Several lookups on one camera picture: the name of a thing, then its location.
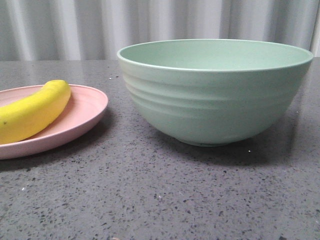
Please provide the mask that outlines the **yellow banana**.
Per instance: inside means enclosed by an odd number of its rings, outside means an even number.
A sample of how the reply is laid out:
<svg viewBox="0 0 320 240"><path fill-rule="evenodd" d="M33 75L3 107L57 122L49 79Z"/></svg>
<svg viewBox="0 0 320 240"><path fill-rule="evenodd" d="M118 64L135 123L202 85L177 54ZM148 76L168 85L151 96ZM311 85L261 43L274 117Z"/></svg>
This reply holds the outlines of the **yellow banana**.
<svg viewBox="0 0 320 240"><path fill-rule="evenodd" d="M51 80L37 92L0 108L0 143L27 139L49 126L71 97L65 80Z"/></svg>

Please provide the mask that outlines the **green ribbed bowl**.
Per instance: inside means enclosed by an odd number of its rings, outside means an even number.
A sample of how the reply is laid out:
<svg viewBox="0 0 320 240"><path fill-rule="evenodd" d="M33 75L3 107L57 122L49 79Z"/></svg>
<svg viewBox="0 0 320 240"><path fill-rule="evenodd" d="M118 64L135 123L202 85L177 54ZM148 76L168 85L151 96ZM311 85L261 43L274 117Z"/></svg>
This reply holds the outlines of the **green ribbed bowl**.
<svg viewBox="0 0 320 240"><path fill-rule="evenodd" d="M288 109L313 54L240 39L145 42L117 53L140 115L181 142L219 146L253 137Z"/></svg>

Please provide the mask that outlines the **pink plate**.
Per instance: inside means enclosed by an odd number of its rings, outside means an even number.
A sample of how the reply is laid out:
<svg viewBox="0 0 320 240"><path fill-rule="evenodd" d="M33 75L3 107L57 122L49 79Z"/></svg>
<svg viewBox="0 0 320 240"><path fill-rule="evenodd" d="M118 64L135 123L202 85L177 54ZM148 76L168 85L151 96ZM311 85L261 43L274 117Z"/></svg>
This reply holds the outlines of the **pink plate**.
<svg viewBox="0 0 320 240"><path fill-rule="evenodd" d="M62 114L38 134L0 146L0 159L14 159L45 152L75 140L91 130L103 117L107 95L96 88L70 84L71 97Z"/></svg>

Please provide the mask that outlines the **white vertical blinds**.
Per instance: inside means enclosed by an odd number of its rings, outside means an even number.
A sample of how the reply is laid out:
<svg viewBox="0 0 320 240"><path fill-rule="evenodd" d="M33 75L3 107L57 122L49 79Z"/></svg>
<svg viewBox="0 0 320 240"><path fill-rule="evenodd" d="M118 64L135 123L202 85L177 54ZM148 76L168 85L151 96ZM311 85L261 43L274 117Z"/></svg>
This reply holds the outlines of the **white vertical blinds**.
<svg viewBox="0 0 320 240"><path fill-rule="evenodd" d="M3 61L114 59L173 39L243 39L320 54L317 0L3 0Z"/></svg>

